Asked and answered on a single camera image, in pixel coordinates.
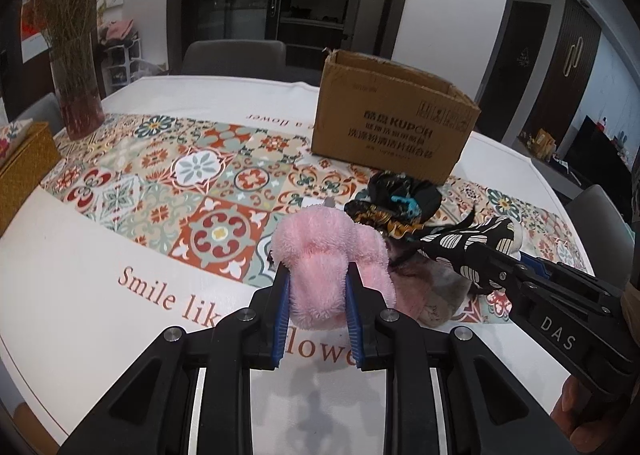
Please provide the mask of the person's right hand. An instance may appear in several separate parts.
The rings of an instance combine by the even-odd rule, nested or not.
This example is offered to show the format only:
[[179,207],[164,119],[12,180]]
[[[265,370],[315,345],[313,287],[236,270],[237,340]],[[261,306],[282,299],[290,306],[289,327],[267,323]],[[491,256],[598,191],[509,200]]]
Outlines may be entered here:
[[586,403],[587,392],[574,377],[568,377],[562,386],[558,401],[550,413],[551,419],[561,429],[578,453],[594,453],[610,436],[613,429],[611,418],[585,421],[580,405]]

